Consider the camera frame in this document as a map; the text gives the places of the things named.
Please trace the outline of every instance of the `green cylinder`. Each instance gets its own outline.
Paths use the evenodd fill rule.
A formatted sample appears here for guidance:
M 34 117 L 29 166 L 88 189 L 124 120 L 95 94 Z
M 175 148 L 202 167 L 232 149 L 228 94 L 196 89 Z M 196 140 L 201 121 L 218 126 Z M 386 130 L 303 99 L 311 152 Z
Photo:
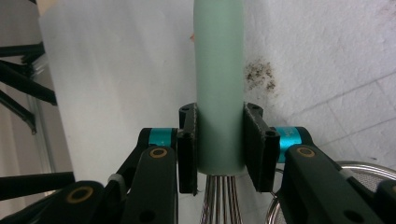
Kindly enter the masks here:
M 243 2 L 195 0 L 198 170 L 236 175 L 244 169 Z

